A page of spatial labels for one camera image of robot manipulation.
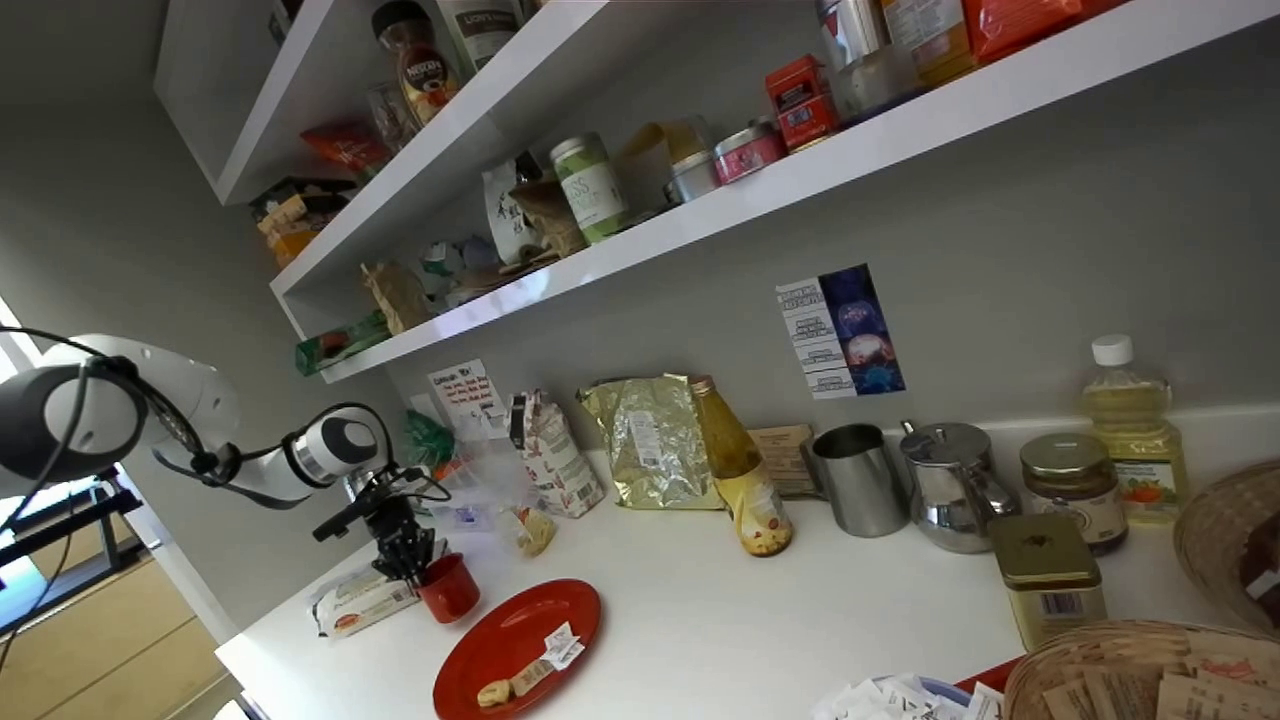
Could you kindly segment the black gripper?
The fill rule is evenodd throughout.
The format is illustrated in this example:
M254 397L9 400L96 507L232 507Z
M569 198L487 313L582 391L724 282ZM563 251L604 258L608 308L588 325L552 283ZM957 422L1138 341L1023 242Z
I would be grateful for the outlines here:
M435 559L439 531L419 521L426 500L447 504L452 492L418 463L357 473L344 482L348 504L315 529L315 540L363 524L376 540L373 569L387 579L413 579Z

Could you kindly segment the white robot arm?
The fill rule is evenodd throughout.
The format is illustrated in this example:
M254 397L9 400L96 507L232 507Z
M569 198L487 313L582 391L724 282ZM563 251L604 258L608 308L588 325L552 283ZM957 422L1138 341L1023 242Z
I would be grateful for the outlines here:
M170 473L276 514L344 483L348 504L315 540L363 524L373 569L409 583L439 559L435 531L406 492L413 469L396 461L376 408L333 406L265 449L218 440L223 422L229 391L213 366L125 337L78 337L0 383L0 469L39 490L150 449Z

